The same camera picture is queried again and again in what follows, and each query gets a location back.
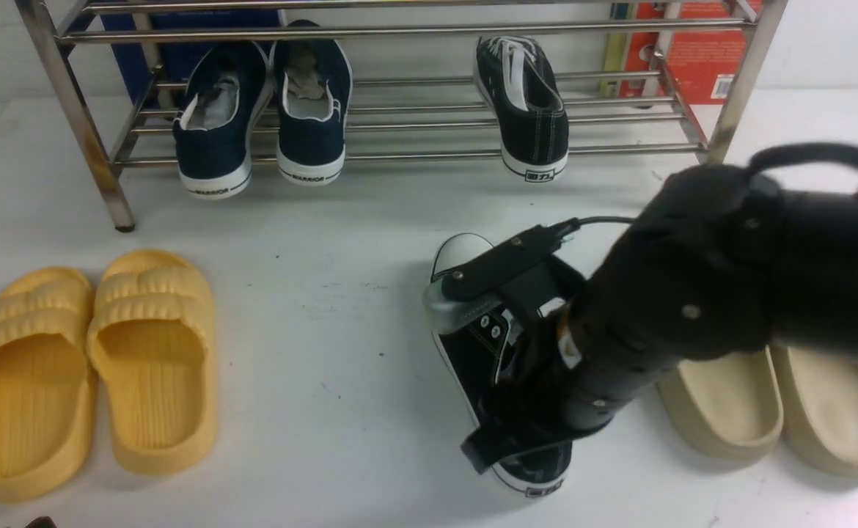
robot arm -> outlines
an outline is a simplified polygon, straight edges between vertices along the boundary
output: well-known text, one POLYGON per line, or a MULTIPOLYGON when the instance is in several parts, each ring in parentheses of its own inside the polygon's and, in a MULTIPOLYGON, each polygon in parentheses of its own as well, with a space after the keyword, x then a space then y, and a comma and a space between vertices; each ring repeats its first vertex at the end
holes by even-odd
POLYGON ((683 359, 777 343, 858 360, 858 193, 785 191, 762 174, 818 161, 858 169, 858 148, 795 144, 671 176, 587 281, 553 255, 573 220, 430 285, 436 330, 498 303, 526 330, 519 368, 462 446, 475 468, 594 434, 683 359), (539 317, 556 297, 565 307, 539 317))

white floor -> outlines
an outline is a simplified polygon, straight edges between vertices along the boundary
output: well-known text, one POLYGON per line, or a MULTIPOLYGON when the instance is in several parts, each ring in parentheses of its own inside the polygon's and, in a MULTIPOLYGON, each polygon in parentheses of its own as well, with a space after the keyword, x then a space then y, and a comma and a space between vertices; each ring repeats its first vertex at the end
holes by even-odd
MULTIPOLYGON (((111 138, 127 103, 91 104, 111 138)), ((627 140, 619 130, 609 134, 627 140)), ((804 139, 858 143, 858 91, 757 92, 731 159, 804 139)), ((56 101, 13 101, 0 116, 0 289, 51 264, 96 278, 136 247, 191 258, 217 300, 221 437, 190 471, 135 477, 111 455, 103 398, 84 470, 39 500, 0 505, 0 526, 38 515, 62 528, 858 526, 857 483, 808 468, 783 442, 744 468, 698 455, 653 389, 577 442, 571 476, 543 501, 477 477, 458 450, 472 424, 419 302, 436 247, 460 231, 502 240, 571 216, 636 214, 663 177, 693 163, 576 160, 565 180, 543 186, 519 183, 499 161, 350 165, 325 188, 268 168, 218 203, 187 197, 172 171, 131 171, 139 228, 122 235, 56 101)), ((817 166, 785 181, 849 190, 858 175, 817 166)), ((562 254, 590 273, 619 233, 589 227, 562 254)))

shoe rack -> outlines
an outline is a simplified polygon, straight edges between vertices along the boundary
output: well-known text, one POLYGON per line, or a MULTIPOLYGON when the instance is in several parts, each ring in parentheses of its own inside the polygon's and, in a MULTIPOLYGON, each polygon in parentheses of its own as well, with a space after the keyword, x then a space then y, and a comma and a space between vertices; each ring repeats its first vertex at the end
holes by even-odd
MULTIPOLYGON (((308 39, 405 39, 406 37, 444 37, 452 36, 497 36, 498 34, 519 34, 537 36, 538 34, 565 34, 586 32, 659 32, 654 51, 654 60, 647 71, 572 71, 557 73, 558 81, 606 81, 606 80, 644 80, 645 90, 638 98, 581 98, 566 101, 567 107, 610 108, 610 107, 666 107, 669 111, 649 110, 641 114, 594 114, 587 117, 570 116, 571 127, 590 125, 621 125, 660 121, 674 121, 681 124, 686 135, 683 143, 644 143, 608 144, 607 146, 576 147, 570 146, 571 156, 597 155, 636 155, 693 153, 700 163, 720 163, 732 142, 741 115, 745 110, 755 78, 764 63, 771 39, 774 37, 781 14, 788 0, 765 0, 760 13, 752 10, 747 0, 692 0, 722 2, 730 17, 724 19, 678 19, 678 9, 673 4, 667 9, 663 19, 659 20, 602 20, 602 21, 563 21, 563 23, 462 23, 443 26, 368 26, 368 27, 315 27, 286 28, 269 27, 256 29, 209 29, 209 30, 154 30, 150 15, 205 10, 244 10, 269 9, 284 10, 329 10, 338 7, 395 7, 405 10, 408 7, 444 6, 456 10, 463 6, 489 6, 495 10, 498 4, 582 4, 600 3, 601 0, 76 0, 76 3, 60 23, 55 24, 47 11, 44 0, 15 0, 21 13, 24 26, 37 49, 41 63, 51 80, 51 86, 60 100, 70 124, 71 130, 81 151, 93 180, 97 184, 103 201, 117 230, 130 232, 135 228, 135 220, 122 188, 120 178, 126 169, 174 166, 177 162, 172 156, 133 157, 133 148, 141 136, 150 134, 170 134, 171 126, 165 117, 173 117, 174 107, 170 92, 184 89, 184 83, 167 81, 162 71, 161 57, 158 52, 160 43, 183 43, 183 41, 222 41, 222 40, 308 40, 308 39), (111 14, 132 14, 136 30, 133 31, 87 31, 91 22, 98 16, 111 14), (680 90, 670 69, 667 67, 667 53, 675 31, 713 31, 736 30, 743 32, 747 50, 743 62, 738 68, 714 134, 700 129, 700 124, 690 106, 684 104, 680 90), (68 57, 75 46, 100 44, 138 43, 143 47, 145 62, 150 68, 145 96, 135 105, 133 113, 126 120, 114 146, 107 150, 100 140, 100 134, 93 117, 87 109, 87 103, 81 88, 74 77, 68 57)), ((472 77, 440 78, 384 78, 355 80, 355 87, 426 87, 453 86, 453 84, 471 84, 472 77)), ((493 118, 458 118, 467 111, 483 111, 483 103, 425 103, 419 105, 355 105, 351 104, 348 133, 366 133, 366 131, 452 131, 479 128, 496 129, 493 118), (359 114, 432 114, 432 121, 355 123, 359 114)), ((274 133, 275 127, 257 127, 255 133, 274 133)), ((406 151, 405 153, 355 154, 348 153, 348 163, 372 163, 373 161, 459 161, 496 159, 500 150, 451 150, 451 151, 406 151)), ((254 164, 275 164, 275 156, 254 154, 254 164)))

black canvas sneaker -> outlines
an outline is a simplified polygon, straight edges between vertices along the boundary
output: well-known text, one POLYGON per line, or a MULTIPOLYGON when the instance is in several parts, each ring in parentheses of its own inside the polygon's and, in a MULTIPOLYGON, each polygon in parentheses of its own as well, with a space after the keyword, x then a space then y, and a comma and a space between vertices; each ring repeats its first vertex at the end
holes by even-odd
MULTIPOLYGON (((430 282, 439 280, 457 266, 478 257, 493 245, 469 233, 455 235, 442 244, 433 262, 430 282)), ((453 334, 433 338, 443 361, 465 395, 475 425, 485 417, 480 402, 499 375, 510 373, 522 330, 504 307, 481 315, 453 334)), ((560 488, 569 461, 572 442, 500 461, 492 469, 504 484, 530 498, 543 497, 560 488)))
POLYGON ((507 168, 529 183, 556 180, 569 159, 569 120, 540 44, 523 37, 479 39, 474 73, 497 116, 507 168))
POLYGON ((197 64, 172 130, 192 195, 232 197, 250 183, 250 136, 271 96, 268 57, 256 43, 218 44, 197 64))
MULTIPOLYGON (((289 27, 318 27, 297 20, 289 27)), ((351 63, 335 40, 278 40, 272 47, 279 141, 276 164, 291 183, 326 185, 345 166, 351 63)))

yellow slipper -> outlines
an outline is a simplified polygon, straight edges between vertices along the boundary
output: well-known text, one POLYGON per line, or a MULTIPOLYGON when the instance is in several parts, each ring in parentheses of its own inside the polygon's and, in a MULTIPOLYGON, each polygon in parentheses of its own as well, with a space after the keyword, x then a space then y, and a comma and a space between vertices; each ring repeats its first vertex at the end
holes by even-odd
POLYGON ((84 355, 93 287, 44 268, 0 294, 0 502, 33 499, 80 469, 97 377, 84 355))
POLYGON ((137 474, 171 474, 217 437, 214 301, 201 271, 140 250, 103 274, 87 353, 110 399, 113 454, 137 474))

